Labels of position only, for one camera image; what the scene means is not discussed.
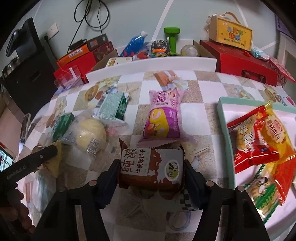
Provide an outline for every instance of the hand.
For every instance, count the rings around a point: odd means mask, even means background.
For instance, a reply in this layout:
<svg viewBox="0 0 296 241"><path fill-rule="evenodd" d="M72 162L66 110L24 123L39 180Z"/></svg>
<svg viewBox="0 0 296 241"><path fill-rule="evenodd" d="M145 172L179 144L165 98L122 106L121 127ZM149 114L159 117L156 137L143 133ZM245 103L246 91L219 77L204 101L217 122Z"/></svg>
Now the hand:
<svg viewBox="0 0 296 241"><path fill-rule="evenodd" d="M24 194L22 194L19 190L15 189L16 192L18 192L18 195L20 197L20 200L24 199ZM23 226L24 229L27 229L30 233L34 233L35 226L32 224L32 220L30 219L29 210L28 208L23 204L19 203L19 205L16 208L13 207L0 207L0 214L2 217L9 221L15 221L19 220Z"/></svg>

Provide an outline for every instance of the wall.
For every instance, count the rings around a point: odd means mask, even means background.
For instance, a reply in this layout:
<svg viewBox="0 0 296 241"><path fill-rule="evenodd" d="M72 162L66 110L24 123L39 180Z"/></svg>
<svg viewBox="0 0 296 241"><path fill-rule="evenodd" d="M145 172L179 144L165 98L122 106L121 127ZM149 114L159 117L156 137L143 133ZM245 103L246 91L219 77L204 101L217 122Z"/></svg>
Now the wall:
<svg viewBox="0 0 296 241"><path fill-rule="evenodd" d="M79 25L73 19L74 9L79 0L42 0L17 24L20 28L23 22L34 18L34 24L44 43L43 36L49 27L56 22L59 33L51 40L51 46L57 57L63 56ZM233 12L238 19L254 30L254 45L265 49L271 55L276 56L278 45L275 31L274 14L259 0L105 0L110 9L110 21L103 30L114 47L125 46L131 37L142 30L149 33L150 41L155 34L158 39L164 39L163 28L166 26L180 27L179 39L205 39L203 30L205 21L209 15L215 13ZM77 9L77 19L83 16L86 1ZM92 11L89 14L90 23L98 25L96 18L98 1L94 0ZM104 7L100 10L100 20L106 19L107 11ZM91 39L100 34L98 29L92 29L84 22L75 38ZM0 69L8 64L11 58L5 56L8 44L6 41L0 51Z"/></svg>

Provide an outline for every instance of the blue water bottle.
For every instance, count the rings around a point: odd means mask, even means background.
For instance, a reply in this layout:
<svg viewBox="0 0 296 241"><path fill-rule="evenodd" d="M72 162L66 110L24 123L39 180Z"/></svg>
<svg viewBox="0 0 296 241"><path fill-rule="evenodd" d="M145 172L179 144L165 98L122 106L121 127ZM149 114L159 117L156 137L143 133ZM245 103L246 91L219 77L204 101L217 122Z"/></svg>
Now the blue water bottle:
<svg viewBox="0 0 296 241"><path fill-rule="evenodd" d="M147 35L148 34L146 32L142 31L139 36L133 37L119 57L132 57L134 54L138 53L143 47L145 37L147 37Z"/></svg>

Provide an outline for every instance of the pink snack package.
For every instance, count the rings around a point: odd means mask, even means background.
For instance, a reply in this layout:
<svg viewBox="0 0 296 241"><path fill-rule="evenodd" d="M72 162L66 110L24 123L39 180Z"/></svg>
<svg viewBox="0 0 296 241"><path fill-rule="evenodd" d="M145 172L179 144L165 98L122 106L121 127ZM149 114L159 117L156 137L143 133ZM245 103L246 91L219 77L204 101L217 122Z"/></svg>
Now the pink snack package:
<svg viewBox="0 0 296 241"><path fill-rule="evenodd" d="M138 148L153 148L185 137L181 128L182 90L149 91L150 112Z"/></svg>

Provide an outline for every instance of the green dumbbell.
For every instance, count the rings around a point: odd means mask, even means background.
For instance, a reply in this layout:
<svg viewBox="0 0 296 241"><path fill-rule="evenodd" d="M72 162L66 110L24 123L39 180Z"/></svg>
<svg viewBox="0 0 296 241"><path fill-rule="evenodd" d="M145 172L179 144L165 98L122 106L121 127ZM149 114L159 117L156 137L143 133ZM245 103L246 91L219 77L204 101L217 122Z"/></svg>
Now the green dumbbell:
<svg viewBox="0 0 296 241"><path fill-rule="evenodd" d="M176 27L168 27L164 29L165 34L168 34L168 41L172 53L176 53L176 34L180 33L180 29Z"/></svg>

